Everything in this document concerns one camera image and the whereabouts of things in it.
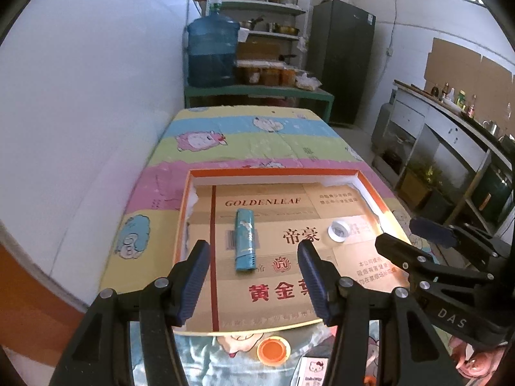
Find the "right hand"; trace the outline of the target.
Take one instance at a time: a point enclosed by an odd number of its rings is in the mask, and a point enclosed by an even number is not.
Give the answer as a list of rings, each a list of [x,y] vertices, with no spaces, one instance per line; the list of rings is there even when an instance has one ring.
[[[506,352],[506,346],[493,350],[475,350],[469,343],[454,336],[450,337],[449,348],[456,370],[468,380],[467,385],[487,385]]]

